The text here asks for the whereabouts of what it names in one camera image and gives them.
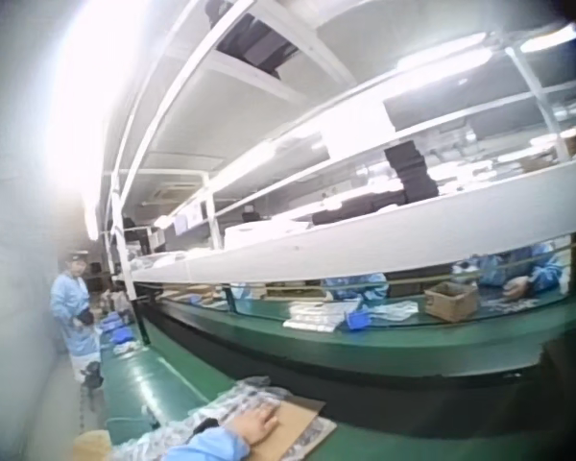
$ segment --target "cardboard sheet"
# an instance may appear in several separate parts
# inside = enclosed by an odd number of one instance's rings
[[[252,449],[249,461],[279,461],[283,454],[293,446],[299,436],[318,416],[324,402],[291,397],[284,400],[277,409],[279,425],[269,438]]]

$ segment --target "workbench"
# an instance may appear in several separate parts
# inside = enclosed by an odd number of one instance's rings
[[[139,418],[145,404],[158,419],[179,420],[190,410],[229,389],[233,381],[183,349],[149,322],[152,346],[126,358],[103,351],[103,373],[111,442],[140,437],[151,427]],[[528,459],[545,434],[520,434],[470,440],[432,440],[405,437],[338,424],[336,431],[308,459],[457,461]]]

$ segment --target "floor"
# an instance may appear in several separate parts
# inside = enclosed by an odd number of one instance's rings
[[[75,437],[82,432],[104,428],[102,392],[94,397],[94,409],[73,377],[67,355],[61,355],[47,382],[24,453],[25,461],[70,459]]]

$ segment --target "wall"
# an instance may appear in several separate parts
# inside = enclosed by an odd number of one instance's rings
[[[49,289],[58,260],[42,173],[51,65],[43,53],[66,3],[0,2],[0,461],[20,458],[56,356]]]

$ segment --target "green conveyor belt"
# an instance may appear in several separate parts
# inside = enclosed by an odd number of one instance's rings
[[[273,308],[264,302],[256,306]],[[165,302],[159,309],[199,331],[253,351],[381,376],[464,376],[525,368],[539,361],[542,344],[576,328],[576,297],[458,326],[379,328],[353,333],[295,330],[275,320],[182,303]]]
[[[118,422],[137,418],[140,406],[155,408],[160,419],[179,420],[189,410],[213,400],[232,380],[192,355],[147,323],[153,346],[127,358],[103,353],[108,430],[113,444],[139,437],[151,428]],[[545,434],[469,440],[431,440],[397,436],[338,424],[337,430],[308,459],[312,460],[519,460],[531,458]]]

